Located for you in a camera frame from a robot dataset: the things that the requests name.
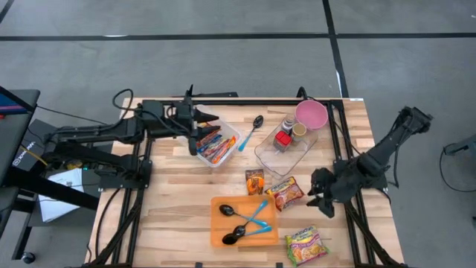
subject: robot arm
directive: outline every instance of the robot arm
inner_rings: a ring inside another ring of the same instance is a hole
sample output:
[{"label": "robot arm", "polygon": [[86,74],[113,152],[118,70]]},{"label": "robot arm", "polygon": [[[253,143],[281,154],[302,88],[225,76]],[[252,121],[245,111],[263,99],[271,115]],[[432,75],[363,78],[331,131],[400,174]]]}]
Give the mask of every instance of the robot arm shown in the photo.
[{"label": "robot arm", "polygon": [[388,161],[410,136],[425,133],[430,127],[431,115],[417,108],[405,107],[396,118],[390,132],[372,149],[348,161],[340,170],[331,173],[326,168],[312,174],[312,187],[308,195],[316,198],[307,203],[317,206],[328,217],[333,217],[332,202],[347,202],[361,188],[387,187],[385,171]]},{"label": "robot arm", "polygon": [[56,146],[44,154],[45,161],[51,164],[63,163],[69,159],[83,163],[96,163],[134,176],[138,172],[140,160],[136,154],[116,156],[101,153],[81,144],[102,141],[120,141],[124,144],[140,144],[148,139],[185,136],[188,139],[190,154],[195,156],[196,142],[219,127],[197,127],[197,123],[218,119],[215,115],[200,112],[192,103],[192,88],[187,90],[184,100],[173,101],[165,112],[164,104],[159,100],[144,100],[138,104],[131,118],[119,120],[115,124],[90,127],[61,127],[48,135]]}]

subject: orange plate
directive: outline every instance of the orange plate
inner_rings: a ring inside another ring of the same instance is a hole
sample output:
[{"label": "orange plate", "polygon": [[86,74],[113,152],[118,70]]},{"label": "orange plate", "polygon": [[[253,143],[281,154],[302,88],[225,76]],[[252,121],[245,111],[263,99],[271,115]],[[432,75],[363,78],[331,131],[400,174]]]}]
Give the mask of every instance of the orange plate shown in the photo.
[{"label": "orange plate", "polygon": [[[246,219],[233,215],[223,215],[219,207],[220,205],[230,205],[236,213],[250,217],[260,206],[261,202],[267,199],[268,205],[255,217],[257,220],[264,220],[273,227],[271,232],[262,234],[253,234],[249,237],[241,237],[234,245],[231,246],[265,246],[275,245],[279,241],[277,234],[277,218],[276,206],[274,198],[268,194],[245,196],[245,197],[214,197],[211,200],[211,245],[215,247],[225,247],[222,242],[226,234],[233,232],[235,227],[246,223]],[[246,232],[253,232],[261,229],[256,223],[250,222],[246,225]]]}]

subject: red container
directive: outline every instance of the red container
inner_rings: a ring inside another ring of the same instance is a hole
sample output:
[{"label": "red container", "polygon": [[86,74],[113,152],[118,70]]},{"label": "red container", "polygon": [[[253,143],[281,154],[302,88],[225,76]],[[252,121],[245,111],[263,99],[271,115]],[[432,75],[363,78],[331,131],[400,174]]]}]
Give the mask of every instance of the red container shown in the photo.
[{"label": "red container", "polygon": [[274,137],[273,145],[276,147],[276,149],[280,150],[281,152],[284,152],[291,144],[291,141],[291,136],[286,134],[284,131],[280,131]]}]

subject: computer monitor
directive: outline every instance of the computer monitor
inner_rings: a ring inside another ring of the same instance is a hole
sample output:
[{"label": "computer monitor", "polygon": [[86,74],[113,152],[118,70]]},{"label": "computer monitor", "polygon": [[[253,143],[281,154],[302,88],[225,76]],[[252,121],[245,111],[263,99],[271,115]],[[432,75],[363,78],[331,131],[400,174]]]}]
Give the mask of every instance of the computer monitor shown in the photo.
[{"label": "computer monitor", "polygon": [[31,105],[0,86],[0,115],[20,115],[34,110]]}]

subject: clear plastic container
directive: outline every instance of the clear plastic container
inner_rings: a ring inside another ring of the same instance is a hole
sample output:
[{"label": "clear plastic container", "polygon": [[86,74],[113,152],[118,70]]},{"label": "clear plastic container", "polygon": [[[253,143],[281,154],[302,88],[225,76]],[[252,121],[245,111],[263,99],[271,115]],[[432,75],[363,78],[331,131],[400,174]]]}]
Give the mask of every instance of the clear plastic container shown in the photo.
[{"label": "clear plastic container", "polygon": [[[208,114],[211,114],[211,115],[216,115],[216,116],[220,116],[219,114],[213,112],[213,110],[205,105],[195,105],[195,107],[200,110],[201,112],[206,112]],[[233,136],[235,136],[235,138],[237,139],[237,141],[235,142],[235,144],[230,148],[230,150],[228,150],[228,152],[220,159],[220,161],[216,164],[208,161],[208,159],[206,159],[205,157],[203,157],[201,154],[197,153],[197,157],[202,160],[203,162],[205,162],[205,164],[207,164],[208,166],[212,167],[212,168],[217,168],[219,167],[221,164],[223,164],[229,157],[230,155],[238,148],[238,146],[241,144],[241,141],[242,141],[242,135],[241,135],[241,132],[238,131],[237,129],[235,129],[234,127],[232,127],[230,124],[226,123],[225,121],[222,121],[221,119],[219,120],[215,120],[215,121],[211,121],[211,122],[208,122],[210,125],[212,126],[221,126],[222,128],[220,129],[220,134],[223,136],[223,138],[231,138]],[[179,141],[188,147],[188,141],[185,137],[178,137]]]},{"label": "clear plastic container", "polygon": [[302,140],[292,141],[286,150],[281,152],[273,145],[274,137],[282,130],[281,124],[260,145],[254,148],[257,161],[277,179],[282,179],[291,172],[318,140],[318,131],[307,130]]}]

